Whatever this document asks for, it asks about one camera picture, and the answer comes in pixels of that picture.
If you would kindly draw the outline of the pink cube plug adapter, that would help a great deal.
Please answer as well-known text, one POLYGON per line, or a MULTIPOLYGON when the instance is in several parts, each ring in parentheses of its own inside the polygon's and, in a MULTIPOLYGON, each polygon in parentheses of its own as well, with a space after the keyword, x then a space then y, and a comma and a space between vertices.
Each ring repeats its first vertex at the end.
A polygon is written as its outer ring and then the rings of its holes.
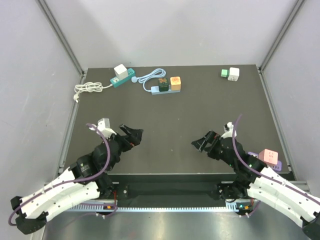
POLYGON ((258 154, 258 159, 269 166, 276 166, 278 164, 278 152, 270 149, 264 149, 258 154))

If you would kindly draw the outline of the purple power strip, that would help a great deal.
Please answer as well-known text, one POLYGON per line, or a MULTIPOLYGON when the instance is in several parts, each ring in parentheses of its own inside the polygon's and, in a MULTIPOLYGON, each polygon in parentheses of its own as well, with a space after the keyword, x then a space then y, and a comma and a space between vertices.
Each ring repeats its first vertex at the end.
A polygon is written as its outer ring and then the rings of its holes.
MULTIPOLYGON (((258 158, 259 155, 257 153, 254 153, 254 152, 250 152, 248 151, 247 152, 249 155, 255 157, 255 158, 258 158)), ((280 160, 278 160, 277 164, 276 165, 270 165, 270 167, 275 170, 276 172, 280 172, 282 171, 282 162, 280 160)))

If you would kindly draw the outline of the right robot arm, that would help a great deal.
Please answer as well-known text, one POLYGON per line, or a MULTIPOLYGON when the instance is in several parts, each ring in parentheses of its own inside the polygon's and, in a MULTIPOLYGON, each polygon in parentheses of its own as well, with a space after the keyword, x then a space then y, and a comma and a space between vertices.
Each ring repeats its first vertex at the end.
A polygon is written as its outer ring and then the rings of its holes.
POLYGON ((255 199, 290 218, 311 240, 320 238, 320 200, 301 190, 257 157, 244 151, 231 135, 222 137, 209 131, 191 143, 199 152, 229 165, 235 181, 225 186, 223 199, 255 199))

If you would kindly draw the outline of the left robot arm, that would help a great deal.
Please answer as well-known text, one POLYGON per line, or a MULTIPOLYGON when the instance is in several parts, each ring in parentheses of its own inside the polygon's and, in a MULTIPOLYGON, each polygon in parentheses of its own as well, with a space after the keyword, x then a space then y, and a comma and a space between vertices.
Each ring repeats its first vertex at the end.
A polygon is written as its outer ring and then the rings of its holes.
POLYGON ((108 173, 142 141, 143 129, 120 125, 123 135, 110 128, 107 118, 87 127, 101 137, 102 142, 88 154, 79 157, 57 178, 28 196, 11 199, 12 214, 8 224, 25 235, 43 228, 64 211, 90 200, 107 199, 115 192, 108 173))

